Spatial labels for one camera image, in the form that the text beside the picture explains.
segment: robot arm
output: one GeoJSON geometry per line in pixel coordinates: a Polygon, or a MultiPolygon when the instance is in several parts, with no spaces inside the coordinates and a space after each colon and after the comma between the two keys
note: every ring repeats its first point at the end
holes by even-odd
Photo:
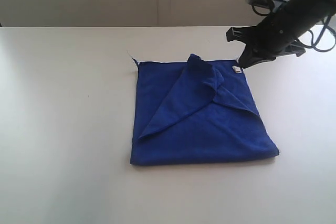
{"type": "Polygon", "coordinates": [[[336,13],[336,0],[246,0],[258,15],[265,16],[257,26],[232,27],[226,33],[227,41],[238,40],[246,44],[238,63],[242,68],[273,61],[278,56],[296,54],[301,56],[305,48],[317,48],[325,30],[336,38],[336,32],[328,26],[336,13]],[[269,9],[268,14],[261,14],[255,7],[269,9]],[[323,29],[312,45],[305,45],[298,37],[310,31],[317,22],[323,23],[323,29]]]}

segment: blue microfiber cloth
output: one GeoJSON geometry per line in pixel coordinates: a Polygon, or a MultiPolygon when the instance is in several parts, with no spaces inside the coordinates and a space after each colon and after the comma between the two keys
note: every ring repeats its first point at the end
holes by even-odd
{"type": "Polygon", "coordinates": [[[279,155],[236,65],[193,54],[187,62],[139,63],[130,163],[225,163],[279,155]]]}

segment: towel label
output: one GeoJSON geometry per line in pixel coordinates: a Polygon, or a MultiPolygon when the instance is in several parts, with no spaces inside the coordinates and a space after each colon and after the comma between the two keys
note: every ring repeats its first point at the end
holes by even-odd
{"type": "Polygon", "coordinates": [[[238,66],[232,66],[232,68],[236,73],[241,73],[242,72],[242,69],[238,66]]]}

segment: white table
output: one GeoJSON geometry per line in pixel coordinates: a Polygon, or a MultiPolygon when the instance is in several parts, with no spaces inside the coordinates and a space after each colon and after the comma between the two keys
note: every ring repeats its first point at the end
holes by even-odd
{"type": "Polygon", "coordinates": [[[128,53],[234,59],[244,45],[227,43],[227,29],[1,28],[0,223],[335,223],[336,50],[245,70],[275,160],[129,164],[128,53]]]}

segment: blue towel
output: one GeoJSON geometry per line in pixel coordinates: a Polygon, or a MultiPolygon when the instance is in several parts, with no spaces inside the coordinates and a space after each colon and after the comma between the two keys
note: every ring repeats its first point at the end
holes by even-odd
{"type": "Polygon", "coordinates": [[[243,162],[279,155],[235,60],[138,65],[133,165],[243,162]]]}

